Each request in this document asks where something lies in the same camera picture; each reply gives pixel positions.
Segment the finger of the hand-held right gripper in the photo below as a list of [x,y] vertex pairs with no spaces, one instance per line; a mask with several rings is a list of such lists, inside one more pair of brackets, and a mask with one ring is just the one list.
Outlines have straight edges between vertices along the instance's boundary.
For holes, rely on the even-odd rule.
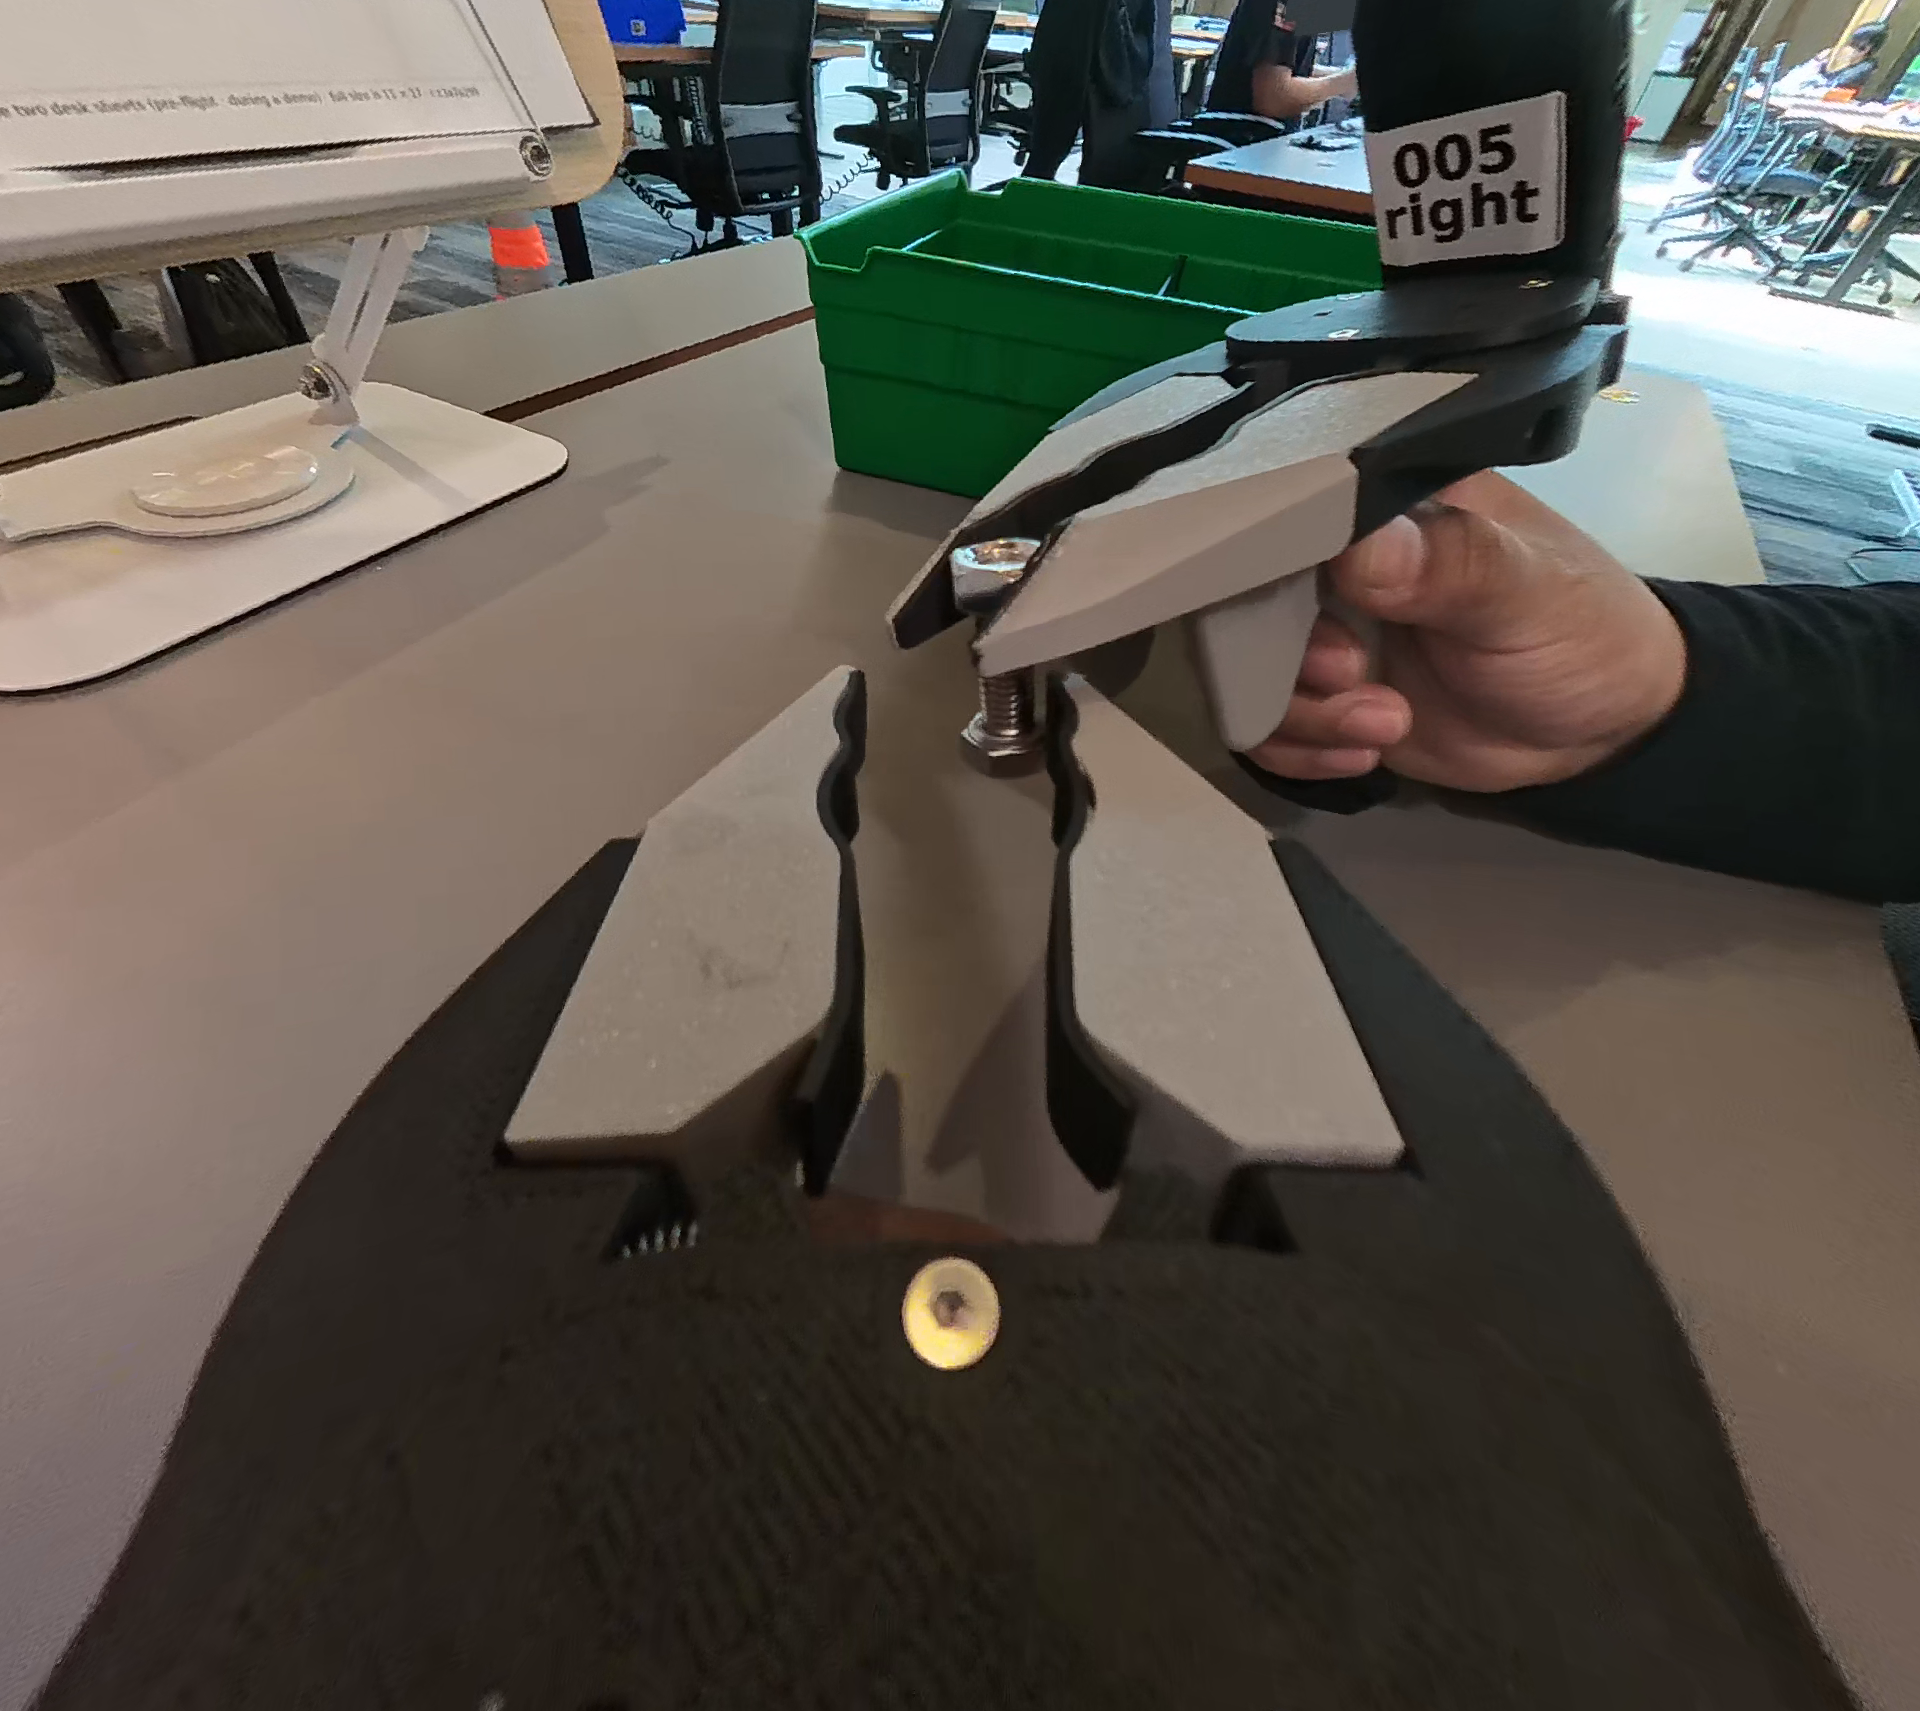
[[1004,539],[1045,543],[1070,519],[1213,449],[1255,403],[1253,387],[1234,383],[1223,361],[1215,347],[1136,375],[1048,431],[900,592],[885,616],[891,642],[916,650],[962,620],[949,572],[955,551]]
[[1386,375],[1309,385],[1201,457],[1074,515],[975,638],[975,668],[997,676],[1063,662],[1326,565],[1355,537],[1355,451],[1470,383]]

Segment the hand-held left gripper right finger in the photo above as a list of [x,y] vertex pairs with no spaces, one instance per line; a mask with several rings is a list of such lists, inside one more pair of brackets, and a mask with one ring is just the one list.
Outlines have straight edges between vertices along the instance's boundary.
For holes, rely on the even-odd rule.
[[1388,1170],[1403,1140],[1270,836],[1078,676],[1048,690],[1045,1110],[1112,1192]]

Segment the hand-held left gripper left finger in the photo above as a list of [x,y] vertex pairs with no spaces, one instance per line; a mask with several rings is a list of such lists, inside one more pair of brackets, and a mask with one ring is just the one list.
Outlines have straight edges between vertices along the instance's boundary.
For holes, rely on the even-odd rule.
[[865,1078],[865,712],[836,668],[650,818],[506,1124],[513,1160],[823,1188]]

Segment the silver hex nut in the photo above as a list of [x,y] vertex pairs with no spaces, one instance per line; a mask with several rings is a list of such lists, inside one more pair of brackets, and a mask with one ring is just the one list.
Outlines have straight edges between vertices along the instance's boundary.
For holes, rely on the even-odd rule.
[[955,547],[947,557],[947,580],[955,610],[979,620],[997,612],[1041,549],[1041,541],[1019,537]]

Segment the green plastic bin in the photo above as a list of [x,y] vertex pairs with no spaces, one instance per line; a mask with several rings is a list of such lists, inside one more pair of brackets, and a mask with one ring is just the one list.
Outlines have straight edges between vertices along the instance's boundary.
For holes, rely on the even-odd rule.
[[1236,321],[1380,287],[1370,229],[957,173],[800,245],[836,465],[969,501],[1105,387]]

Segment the silver hex bolt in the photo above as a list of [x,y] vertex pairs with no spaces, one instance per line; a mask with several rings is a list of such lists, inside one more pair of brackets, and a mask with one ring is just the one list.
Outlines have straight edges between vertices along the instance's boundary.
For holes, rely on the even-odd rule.
[[1041,770],[1048,748],[1044,672],[1019,668],[979,676],[959,746],[972,768],[993,778]]

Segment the person's right forearm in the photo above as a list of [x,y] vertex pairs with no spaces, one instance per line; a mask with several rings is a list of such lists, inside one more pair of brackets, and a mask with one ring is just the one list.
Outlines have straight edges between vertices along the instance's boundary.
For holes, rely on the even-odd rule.
[[1915,904],[1915,584],[1648,588],[1685,646],[1676,706],[1606,764],[1493,810],[1645,860]]

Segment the person's right hand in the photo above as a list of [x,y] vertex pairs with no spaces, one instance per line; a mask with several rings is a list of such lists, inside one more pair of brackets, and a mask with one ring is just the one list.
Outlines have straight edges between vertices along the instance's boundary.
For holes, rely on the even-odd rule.
[[1554,786],[1636,746],[1684,694],[1663,602],[1496,475],[1380,527],[1318,580],[1291,700],[1250,756],[1284,780]]

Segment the grey side desk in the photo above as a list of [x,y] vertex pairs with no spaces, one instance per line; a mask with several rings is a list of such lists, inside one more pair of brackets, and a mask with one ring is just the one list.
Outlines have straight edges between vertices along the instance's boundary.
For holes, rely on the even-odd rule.
[[1328,129],[1191,161],[1181,185],[1200,201],[1234,209],[1353,227],[1375,221],[1363,139]]

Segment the black hanging jacket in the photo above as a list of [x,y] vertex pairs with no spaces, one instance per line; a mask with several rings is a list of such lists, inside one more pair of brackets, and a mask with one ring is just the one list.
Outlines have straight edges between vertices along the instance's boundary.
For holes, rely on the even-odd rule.
[[1163,187],[1172,167],[1145,137],[1179,117],[1169,0],[1041,0],[1022,71],[1026,179],[1052,183],[1075,153],[1084,189]]

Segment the black office chair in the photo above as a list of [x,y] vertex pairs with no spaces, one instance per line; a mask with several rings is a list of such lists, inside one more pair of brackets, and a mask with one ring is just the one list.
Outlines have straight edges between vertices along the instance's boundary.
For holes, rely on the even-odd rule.
[[926,49],[905,59],[893,87],[853,87],[871,113],[834,139],[867,155],[875,193],[943,173],[972,175],[979,159],[981,73],[1000,0],[942,0]]
[[724,247],[742,221],[790,237],[817,219],[816,17],[817,0],[717,0],[708,59],[663,89],[666,177]]

